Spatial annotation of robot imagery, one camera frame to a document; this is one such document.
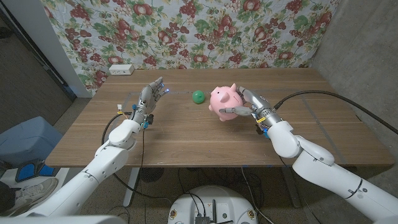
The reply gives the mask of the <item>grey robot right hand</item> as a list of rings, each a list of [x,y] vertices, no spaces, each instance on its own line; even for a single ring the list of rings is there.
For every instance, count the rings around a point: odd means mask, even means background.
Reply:
[[[232,108],[220,108],[220,113],[236,114],[238,116],[251,115],[259,124],[267,126],[268,128],[283,121],[263,96],[242,86],[238,86],[236,91],[243,103],[248,103],[249,107],[235,106]]]

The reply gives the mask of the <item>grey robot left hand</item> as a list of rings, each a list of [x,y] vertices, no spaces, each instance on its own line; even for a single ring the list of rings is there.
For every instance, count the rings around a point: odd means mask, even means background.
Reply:
[[[129,119],[139,124],[143,123],[146,117],[155,110],[157,102],[168,92],[168,88],[164,89],[163,77],[159,77],[154,82],[146,85],[142,89],[136,109]]]

